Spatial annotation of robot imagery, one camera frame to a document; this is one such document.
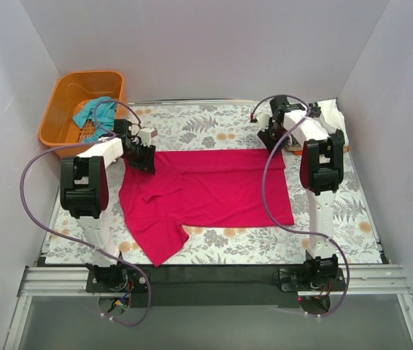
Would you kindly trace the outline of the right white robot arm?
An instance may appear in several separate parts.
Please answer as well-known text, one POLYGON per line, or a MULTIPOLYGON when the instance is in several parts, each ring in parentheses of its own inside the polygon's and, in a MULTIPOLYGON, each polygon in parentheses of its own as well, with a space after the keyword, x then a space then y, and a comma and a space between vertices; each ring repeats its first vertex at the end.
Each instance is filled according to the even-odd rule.
POLYGON ((322 118, 318 104, 308 104, 289 95, 273 95, 269 114, 252 111, 250 120, 260 126, 259 139, 269 151, 269 160, 285 141, 296 140, 302 156, 299 178, 309 202, 309 246, 306 259, 294 268, 278 271, 284 291, 298 286, 330 289, 338 281, 341 247, 333 239, 333 204, 344 177, 344 133, 322 118))

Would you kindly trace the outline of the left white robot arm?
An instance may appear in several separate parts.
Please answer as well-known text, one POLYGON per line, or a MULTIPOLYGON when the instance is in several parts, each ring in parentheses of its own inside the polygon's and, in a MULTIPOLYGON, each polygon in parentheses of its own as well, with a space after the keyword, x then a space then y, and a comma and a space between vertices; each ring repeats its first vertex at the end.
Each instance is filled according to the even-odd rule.
POLYGON ((92 262, 85 264, 93 280, 113 292, 127 290, 130 279, 127 267, 110 258, 118 257, 120 250, 104 213, 109 205, 107 168, 122 158, 131 168, 154 174, 152 140, 156 135, 154 128, 133 131, 130 121, 118 119, 108 137, 61 161, 61 206, 77 220, 85 240, 95 251, 92 262))

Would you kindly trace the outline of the magenta t shirt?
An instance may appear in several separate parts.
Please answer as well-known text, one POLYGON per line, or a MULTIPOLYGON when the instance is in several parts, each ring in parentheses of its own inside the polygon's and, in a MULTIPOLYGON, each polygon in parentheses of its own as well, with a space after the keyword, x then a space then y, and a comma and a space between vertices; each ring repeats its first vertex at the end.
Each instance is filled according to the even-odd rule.
POLYGON ((126 226, 154 266, 178 253, 185 227, 293 225, 281 155, 266 149, 155 153, 155 173, 126 167, 119 191, 126 226))

